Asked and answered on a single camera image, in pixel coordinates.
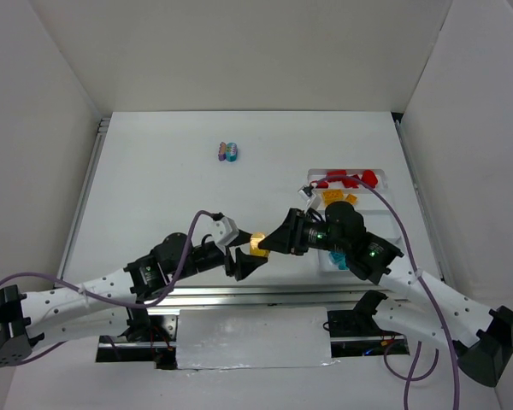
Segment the red flower lego piece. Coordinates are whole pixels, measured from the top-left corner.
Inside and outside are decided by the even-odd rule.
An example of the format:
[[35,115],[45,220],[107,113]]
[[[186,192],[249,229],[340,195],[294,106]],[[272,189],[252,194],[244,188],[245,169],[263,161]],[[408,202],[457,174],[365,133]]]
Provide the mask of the red flower lego piece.
[[379,184],[378,177],[372,170],[364,170],[361,176],[361,180],[372,189],[375,189]]

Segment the red curved lego brick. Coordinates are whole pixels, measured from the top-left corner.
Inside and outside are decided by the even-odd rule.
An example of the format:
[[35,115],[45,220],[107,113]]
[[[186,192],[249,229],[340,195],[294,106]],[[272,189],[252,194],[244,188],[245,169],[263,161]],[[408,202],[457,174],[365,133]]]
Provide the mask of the red curved lego brick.
[[346,176],[342,184],[346,189],[358,189],[361,179],[357,175]]

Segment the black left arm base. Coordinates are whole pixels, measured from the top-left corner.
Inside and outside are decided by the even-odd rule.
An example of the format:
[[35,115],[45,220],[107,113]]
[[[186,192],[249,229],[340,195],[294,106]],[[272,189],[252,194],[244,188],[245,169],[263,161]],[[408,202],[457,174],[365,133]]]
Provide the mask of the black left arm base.
[[156,369],[178,368],[176,342],[179,315],[136,312],[127,321],[129,327],[119,336],[101,336],[97,363],[147,363]]

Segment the yellow studded brick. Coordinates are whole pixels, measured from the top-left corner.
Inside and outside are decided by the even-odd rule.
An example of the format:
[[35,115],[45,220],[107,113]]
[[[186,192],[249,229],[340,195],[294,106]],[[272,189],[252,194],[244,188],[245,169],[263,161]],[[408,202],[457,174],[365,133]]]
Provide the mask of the yellow studded brick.
[[325,190],[321,193],[323,202],[328,205],[333,202],[343,201],[344,193],[342,190]]

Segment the small yellow lego brick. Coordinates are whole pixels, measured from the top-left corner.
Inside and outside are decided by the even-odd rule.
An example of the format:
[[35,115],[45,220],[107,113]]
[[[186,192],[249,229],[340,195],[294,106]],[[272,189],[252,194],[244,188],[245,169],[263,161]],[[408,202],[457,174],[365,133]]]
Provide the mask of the small yellow lego brick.
[[350,205],[355,206],[358,203],[358,197],[353,194],[348,194],[345,197],[345,201],[348,202]]

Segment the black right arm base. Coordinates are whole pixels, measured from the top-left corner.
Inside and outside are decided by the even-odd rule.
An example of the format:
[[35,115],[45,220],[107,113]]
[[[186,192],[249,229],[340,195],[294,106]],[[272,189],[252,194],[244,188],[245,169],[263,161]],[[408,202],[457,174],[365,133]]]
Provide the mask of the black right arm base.
[[368,316],[355,310],[329,310],[322,325],[330,336],[333,358],[407,355],[409,348],[405,337],[383,331]]

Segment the yellow round lego piece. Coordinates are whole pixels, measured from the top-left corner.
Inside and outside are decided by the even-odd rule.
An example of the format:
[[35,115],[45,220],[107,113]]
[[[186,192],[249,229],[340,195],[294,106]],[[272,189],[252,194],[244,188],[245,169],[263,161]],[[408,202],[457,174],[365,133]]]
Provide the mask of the yellow round lego piece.
[[269,251],[266,249],[260,248],[260,242],[262,240],[264,240],[265,237],[266,237],[266,234],[262,233],[262,232],[255,232],[251,235],[251,239],[249,242],[251,256],[257,256],[257,257],[262,257],[262,258],[269,257]]

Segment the pastel flower lego stack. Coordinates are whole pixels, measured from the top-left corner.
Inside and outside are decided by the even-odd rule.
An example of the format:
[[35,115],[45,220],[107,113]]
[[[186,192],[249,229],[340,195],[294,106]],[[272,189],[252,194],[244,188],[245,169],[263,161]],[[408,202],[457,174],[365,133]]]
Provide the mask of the pastel flower lego stack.
[[238,145],[236,143],[224,143],[219,144],[217,158],[219,161],[235,162],[238,158]]

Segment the teal studded lego brick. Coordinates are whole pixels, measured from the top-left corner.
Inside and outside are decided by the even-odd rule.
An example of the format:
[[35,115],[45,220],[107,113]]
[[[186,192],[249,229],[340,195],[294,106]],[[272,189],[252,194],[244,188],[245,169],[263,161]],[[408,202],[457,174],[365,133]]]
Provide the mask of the teal studded lego brick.
[[339,266],[340,264],[345,264],[345,255],[340,252],[330,252],[329,254],[330,261]]

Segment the red studded lego brick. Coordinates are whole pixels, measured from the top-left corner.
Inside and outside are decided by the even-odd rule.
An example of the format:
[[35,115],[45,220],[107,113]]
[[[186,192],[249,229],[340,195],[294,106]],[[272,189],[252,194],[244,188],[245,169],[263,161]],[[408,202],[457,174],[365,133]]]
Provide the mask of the red studded lego brick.
[[327,182],[341,182],[347,176],[346,170],[332,170],[327,172]]

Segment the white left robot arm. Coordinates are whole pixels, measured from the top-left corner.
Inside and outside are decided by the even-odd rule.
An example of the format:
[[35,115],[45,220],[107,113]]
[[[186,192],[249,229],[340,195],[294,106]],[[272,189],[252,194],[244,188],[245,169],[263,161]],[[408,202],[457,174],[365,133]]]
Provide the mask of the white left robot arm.
[[148,325],[148,306],[181,279],[217,267],[237,281],[246,279],[268,261],[264,252],[240,249],[249,241],[243,232],[233,243],[206,235],[193,245],[186,234],[174,233],[126,267],[82,284],[61,281],[53,290],[21,292],[7,278],[0,284],[0,368],[35,361],[92,333],[135,333]]

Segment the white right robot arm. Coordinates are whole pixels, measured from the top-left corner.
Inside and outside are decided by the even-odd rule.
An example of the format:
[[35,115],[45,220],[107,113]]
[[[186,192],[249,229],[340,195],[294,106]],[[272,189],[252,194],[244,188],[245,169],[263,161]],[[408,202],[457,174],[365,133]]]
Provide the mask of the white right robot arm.
[[488,307],[422,269],[412,268],[401,249],[367,230],[348,202],[327,206],[322,222],[290,209],[282,225],[259,248],[286,255],[310,249],[339,252],[357,278],[377,285],[354,308],[362,327],[390,331],[452,350],[458,368],[494,387],[513,355],[513,311]]

